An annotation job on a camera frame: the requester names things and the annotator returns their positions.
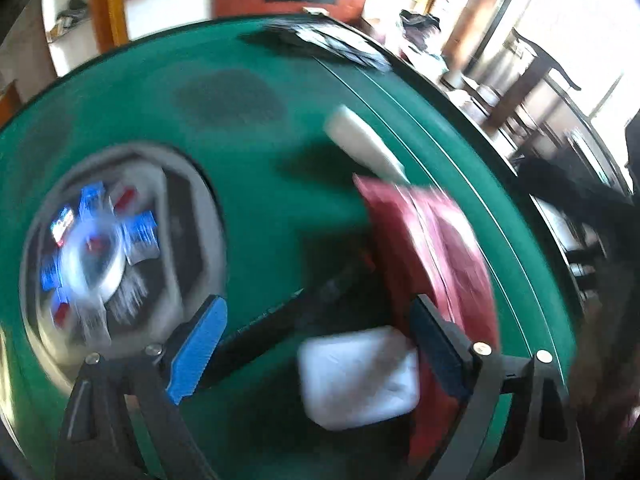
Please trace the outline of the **white usb charger plug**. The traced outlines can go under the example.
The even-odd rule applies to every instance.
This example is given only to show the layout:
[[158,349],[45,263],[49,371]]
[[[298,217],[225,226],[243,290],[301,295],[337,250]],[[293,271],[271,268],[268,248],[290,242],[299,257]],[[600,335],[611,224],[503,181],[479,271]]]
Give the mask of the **white usb charger plug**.
[[307,417],[330,431],[385,422],[419,403],[419,355],[392,326],[305,340],[297,353]]

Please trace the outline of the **black marker with red cap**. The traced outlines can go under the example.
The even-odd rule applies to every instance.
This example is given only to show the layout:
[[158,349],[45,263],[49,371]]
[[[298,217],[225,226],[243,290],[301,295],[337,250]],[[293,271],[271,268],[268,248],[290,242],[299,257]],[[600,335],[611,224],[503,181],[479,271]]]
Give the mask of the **black marker with red cap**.
[[196,390],[213,387],[321,318],[374,271],[375,264],[369,255],[352,258],[323,283],[299,290],[283,304],[223,336]]

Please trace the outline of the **red foil packet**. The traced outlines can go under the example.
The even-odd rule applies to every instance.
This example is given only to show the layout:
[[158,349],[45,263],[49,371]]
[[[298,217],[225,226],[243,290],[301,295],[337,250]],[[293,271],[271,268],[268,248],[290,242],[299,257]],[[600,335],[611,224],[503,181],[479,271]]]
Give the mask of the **red foil packet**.
[[[500,347],[491,280],[470,222],[458,204],[437,188],[386,183],[356,176],[354,183],[371,222],[376,266],[382,271],[393,324],[410,336],[410,306],[430,298],[444,321],[472,342]],[[436,378],[440,367],[453,378],[462,368],[442,352],[419,356],[420,400],[412,416],[408,462],[426,462],[454,426],[461,401]]]

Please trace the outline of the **mahjong table control panel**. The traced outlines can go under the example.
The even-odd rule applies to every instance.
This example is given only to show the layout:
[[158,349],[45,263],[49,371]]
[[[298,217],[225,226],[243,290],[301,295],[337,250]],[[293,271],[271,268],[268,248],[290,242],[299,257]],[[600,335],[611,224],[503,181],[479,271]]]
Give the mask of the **mahjong table control panel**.
[[224,222],[202,170],[166,145],[115,145],[70,168],[32,219],[20,275],[27,338],[70,392],[89,354],[164,344],[226,281]]

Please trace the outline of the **white oval plastic piece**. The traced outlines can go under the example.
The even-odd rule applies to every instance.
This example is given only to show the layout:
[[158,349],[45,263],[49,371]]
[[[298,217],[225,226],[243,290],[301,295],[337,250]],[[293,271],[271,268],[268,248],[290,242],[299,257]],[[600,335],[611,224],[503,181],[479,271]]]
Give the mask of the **white oval plastic piece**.
[[380,179],[409,183],[404,165],[373,128],[347,106],[337,107],[326,118],[324,132],[346,155]]

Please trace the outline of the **dark wooden chair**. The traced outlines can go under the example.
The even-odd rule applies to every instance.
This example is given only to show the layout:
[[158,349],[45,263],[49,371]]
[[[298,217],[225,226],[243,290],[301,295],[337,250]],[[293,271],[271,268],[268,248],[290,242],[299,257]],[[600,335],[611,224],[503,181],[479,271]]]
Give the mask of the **dark wooden chair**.
[[480,83],[476,80],[464,77],[465,90],[470,92],[472,98],[483,107],[487,113],[480,123],[480,128],[487,134],[496,133],[516,110],[525,102],[526,98],[536,89],[541,81],[548,80],[551,72],[557,72],[566,84],[575,91],[582,87],[567,73],[562,64],[546,49],[536,44],[535,41],[523,36],[515,27],[509,32],[509,37],[503,44],[505,47],[514,47],[516,44],[524,44],[525,49],[533,55],[523,73],[516,78],[506,92],[499,94],[495,104],[490,104],[480,94]]

